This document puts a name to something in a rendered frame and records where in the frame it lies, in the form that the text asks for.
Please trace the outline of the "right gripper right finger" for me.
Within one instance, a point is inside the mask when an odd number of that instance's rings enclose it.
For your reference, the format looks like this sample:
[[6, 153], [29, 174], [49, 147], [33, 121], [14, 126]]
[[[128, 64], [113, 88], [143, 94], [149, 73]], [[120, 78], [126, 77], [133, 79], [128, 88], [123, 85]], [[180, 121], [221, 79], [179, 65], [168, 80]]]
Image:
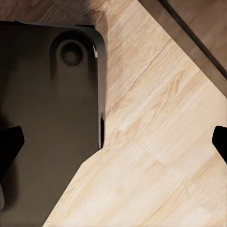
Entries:
[[212, 143], [224, 159], [227, 164], [227, 128], [222, 126], [216, 126], [213, 137]]

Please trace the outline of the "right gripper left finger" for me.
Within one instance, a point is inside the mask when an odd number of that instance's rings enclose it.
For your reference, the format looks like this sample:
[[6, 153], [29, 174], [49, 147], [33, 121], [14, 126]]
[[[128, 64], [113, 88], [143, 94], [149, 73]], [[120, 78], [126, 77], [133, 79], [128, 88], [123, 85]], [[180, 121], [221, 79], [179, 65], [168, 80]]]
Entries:
[[0, 182], [25, 143], [21, 126], [0, 131]]

